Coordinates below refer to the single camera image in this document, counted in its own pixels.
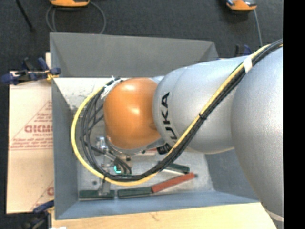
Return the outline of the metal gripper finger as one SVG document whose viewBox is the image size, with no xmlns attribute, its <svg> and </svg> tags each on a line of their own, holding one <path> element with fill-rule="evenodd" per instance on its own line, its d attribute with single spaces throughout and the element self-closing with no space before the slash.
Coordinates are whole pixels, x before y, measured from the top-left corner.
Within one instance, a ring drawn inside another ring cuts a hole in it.
<svg viewBox="0 0 305 229">
<path fill-rule="evenodd" d="M 104 178 L 99 180 L 99 196 L 107 196 L 110 193 L 111 184 Z"/>
</svg>

